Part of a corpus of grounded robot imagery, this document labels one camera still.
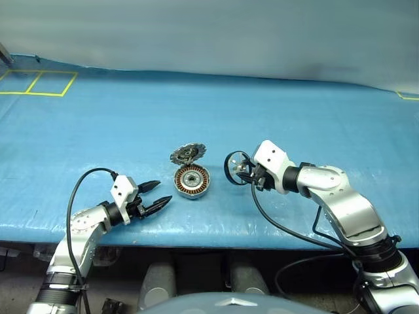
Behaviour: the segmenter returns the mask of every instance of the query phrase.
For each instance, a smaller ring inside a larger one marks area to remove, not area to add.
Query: white backdrop
[[[15,54],[419,94],[419,0],[0,0]]]

